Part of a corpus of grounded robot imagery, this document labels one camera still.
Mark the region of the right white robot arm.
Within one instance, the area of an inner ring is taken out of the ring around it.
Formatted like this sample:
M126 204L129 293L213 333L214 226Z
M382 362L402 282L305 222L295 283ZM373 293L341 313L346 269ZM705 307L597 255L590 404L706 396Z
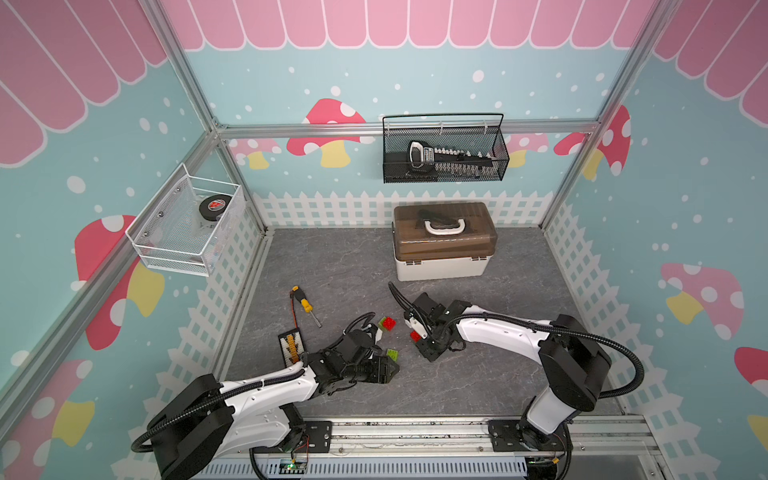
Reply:
M399 293L393 297L404 310L417 349L431 362L446 351L480 343L540 365L547 386L526 407L517 427L526 442L543 442L564 422L595 408L611 359L576 318L519 319L460 300L445 307L426 293L414 301Z

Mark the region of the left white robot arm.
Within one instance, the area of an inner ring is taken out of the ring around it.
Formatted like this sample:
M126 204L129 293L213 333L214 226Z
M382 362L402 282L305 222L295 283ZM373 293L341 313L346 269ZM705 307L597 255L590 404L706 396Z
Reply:
M212 374L197 377L149 421L131 450L153 454L164 479L190 479L218 457L255 448L290 452L308 435L297 404L360 383L387 384L398 371L368 325L266 375L223 382Z

